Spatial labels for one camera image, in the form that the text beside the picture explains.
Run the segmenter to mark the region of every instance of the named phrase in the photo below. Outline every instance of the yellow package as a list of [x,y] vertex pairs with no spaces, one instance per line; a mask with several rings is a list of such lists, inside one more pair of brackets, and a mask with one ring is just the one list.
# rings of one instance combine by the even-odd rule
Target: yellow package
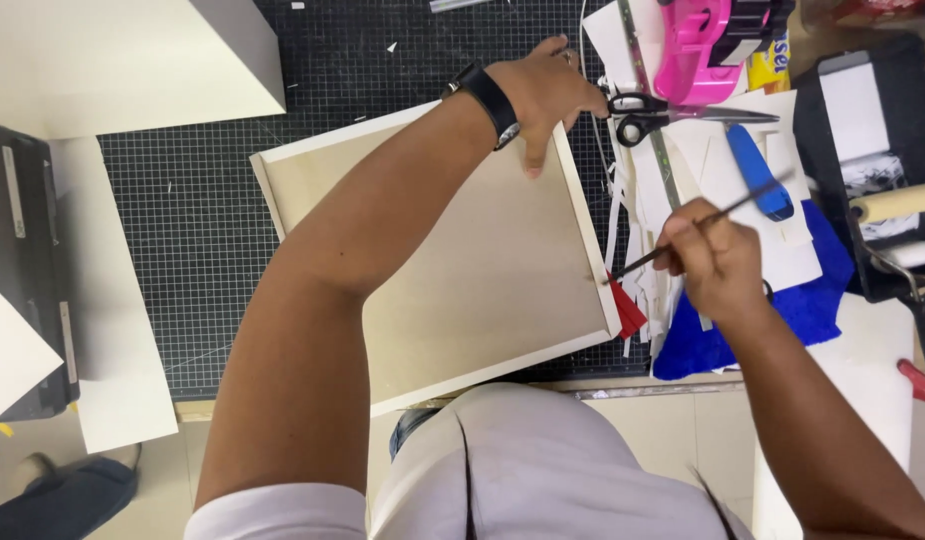
[[755,53],[746,61],[749,91],[764,89],[767,94],[786,92],[789,85],[789,33],[773,41],[765,53]]

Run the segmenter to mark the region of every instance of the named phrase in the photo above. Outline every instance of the pink tape dispenser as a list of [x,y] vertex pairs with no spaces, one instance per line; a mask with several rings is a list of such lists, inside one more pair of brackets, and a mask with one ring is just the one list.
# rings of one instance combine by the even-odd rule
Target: pink tape dispenser
[[666,43],[653,83],[675,105],[729,97],[743,62],[786,31],[794,0],[659,0]]

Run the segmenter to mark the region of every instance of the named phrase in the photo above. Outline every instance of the black grid cutting mat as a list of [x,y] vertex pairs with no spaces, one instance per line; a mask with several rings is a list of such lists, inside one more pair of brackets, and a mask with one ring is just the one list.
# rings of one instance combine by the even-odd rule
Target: black grid cutting mat
[[[587,13],[607,1],[590,2]],[[216,395],[242,313],[278,245],[250,155],[430,102],[471,61],[513,60],[558,34],[578,47],[578,1],[492,0],[439,14],[423,0],[256,4],[279,37],[288,114],[99,138],[174,399]],[[591,46],[585,53],[594,79],[600,64]],[[569,144],[604,252],[609,198],[587,117]],[[618,264],[628,239],[621,222]],[[623,357],[617,338],[506,379],[647,372],[648,345],[634,342]]]

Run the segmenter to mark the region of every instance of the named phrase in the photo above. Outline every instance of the black wristwatch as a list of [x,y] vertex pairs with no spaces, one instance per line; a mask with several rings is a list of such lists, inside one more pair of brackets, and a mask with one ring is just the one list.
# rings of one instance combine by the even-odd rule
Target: black wristwatch
[[502,150],[519,134],[519,120],[516,119],[516,111],[509,103],[509,98],[492,77],[474,63],[466,66],[446,85],[442,99],[463,89],[472,94],[489,114],[492,123],[496,125],[496,135],[499,136],[495,150]]

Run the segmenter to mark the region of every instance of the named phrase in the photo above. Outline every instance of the tiled floor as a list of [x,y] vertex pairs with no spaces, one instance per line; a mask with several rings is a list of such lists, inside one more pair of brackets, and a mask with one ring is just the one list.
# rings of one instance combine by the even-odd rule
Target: tiled floor
[[[755,430],[744,392],[586,401],[629,443],[649,472],[694,483],[696,468],[716,496],[751,521]],[[370,434],[369,497],[388,473],[388,437],[399,413],[374,419]],[[209,423],[185,423],[176,435],[145,443],[140,491],[132,504],[91,540],[181,538],[192,513]],[[0,433],[0,503],[9,497],[16,463],[33,452],[57,463],[84,457],[73,412],[48,421],[17,423]],[[912,471],[925,496],[925,403],[913,411]]]

